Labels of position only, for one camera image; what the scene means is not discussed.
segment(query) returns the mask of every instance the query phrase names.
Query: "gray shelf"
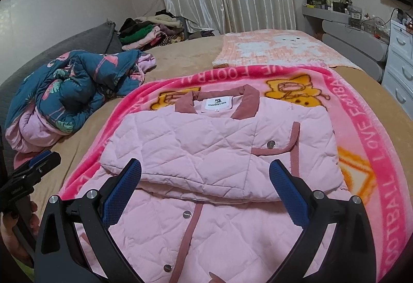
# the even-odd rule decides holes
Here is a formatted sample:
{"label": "gray shelf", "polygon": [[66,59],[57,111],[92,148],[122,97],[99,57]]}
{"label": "gray shelf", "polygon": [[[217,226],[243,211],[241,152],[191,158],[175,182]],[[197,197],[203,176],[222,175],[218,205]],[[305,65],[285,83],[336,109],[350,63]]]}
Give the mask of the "gray shelf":
{"label": "gray shelf", "polygon": [[303,15],[321,18],[322,20],[327,20],[330,22],[348,24],[348,18],[350,17],[350,15],[348,14],[338,13],[337,11],[330,11],[318,8],[308,8],[306,6],[303,6],[302,9]]}

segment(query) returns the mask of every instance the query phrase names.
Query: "gray pillow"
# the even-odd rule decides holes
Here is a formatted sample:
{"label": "gray pillow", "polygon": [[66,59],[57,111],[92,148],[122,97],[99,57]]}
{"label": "gray pillow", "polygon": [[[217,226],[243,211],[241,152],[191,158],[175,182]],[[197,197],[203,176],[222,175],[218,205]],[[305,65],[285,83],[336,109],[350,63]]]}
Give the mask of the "gray pillow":
{"label": "gray pillow", "polygon": [[2,126],[4,159],[9,174],[14,171],[13,160],[16,152],[12,150],[5,139],[4,125],[10,102],[16,94],[22,80],[43,64],[48,63],[68,51],[81,49],[92,53],[122,52],[122,44],[115,32],[115,26],[114,22],[108,20],[96,28],[89,29],[61,41],[24,64],[24,66],[0,85],[0,124]]}

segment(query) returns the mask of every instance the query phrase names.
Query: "green sweater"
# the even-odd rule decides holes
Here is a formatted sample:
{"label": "green sweater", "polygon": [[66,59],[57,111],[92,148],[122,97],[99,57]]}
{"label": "green sweater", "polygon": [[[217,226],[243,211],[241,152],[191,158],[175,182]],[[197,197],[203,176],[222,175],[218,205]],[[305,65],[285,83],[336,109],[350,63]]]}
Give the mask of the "green sweater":
{"label": "green sweater", "polygon": [[149,34],[152,31],[153,27],[154,27],[153,24],[149,24],[148,26],[135,32],[133,35],[126,36],[125,38],[119,38],[119,39],[121,43],[124,45],[136,42],[144,38],[147,34]]}

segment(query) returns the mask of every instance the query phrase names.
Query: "metal screw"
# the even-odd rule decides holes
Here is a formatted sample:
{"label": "metal screw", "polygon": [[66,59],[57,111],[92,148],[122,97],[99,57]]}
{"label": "metal screw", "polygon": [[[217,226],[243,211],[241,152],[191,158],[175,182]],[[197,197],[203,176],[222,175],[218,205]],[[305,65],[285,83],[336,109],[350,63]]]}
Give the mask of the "metal screw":
{"label": "metal screw", "polygon": [[352,201],[354,204],[361,204],[361,198],[359,196],[352,197]]}
{"label": "metal screw", "polygon": [[49,203],[50,204],[54,204],[55,202],[57,202],[59,200],[59,197],[58,196],[51,196],[50,198],[49,198]]}
{"label": "metal screw", "polygon": [[86,194],[86,196],[87,196],[89,199],[96,198],[97,195],[98,195],[98,192],[97,192],[96,190],[90,190],[90,191]]}
{"label": "metal screw", "polygon": [[313,192],[313,196],[316,198],[316,199],[323,199],[324,198],[324,193],[322,192],[322,191],[314,191]]}

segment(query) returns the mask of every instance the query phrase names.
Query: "human hand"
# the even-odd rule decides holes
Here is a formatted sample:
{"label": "human hand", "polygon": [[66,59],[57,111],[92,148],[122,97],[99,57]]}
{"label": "human hand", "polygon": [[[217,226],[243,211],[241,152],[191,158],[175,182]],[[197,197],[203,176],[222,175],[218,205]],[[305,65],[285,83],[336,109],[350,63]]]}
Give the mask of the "human hand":
{"label": "human hand", "polygon": [[[37,211],[37,204],[35,202],[30,202],[30,207],[32,211],[32,216],[30,219],[30,228],[34,235],[39,233],[40,220],[34,212]],[[24,247],[20,244],[19,240],[13,233],[13,227],[17,224],[19,217],[12,217],[12,213],[7,213],[2,215],[1,220],[1,236],[6,248],[16,259],[23,262],[24,264],[30,263],[30,256]]]}

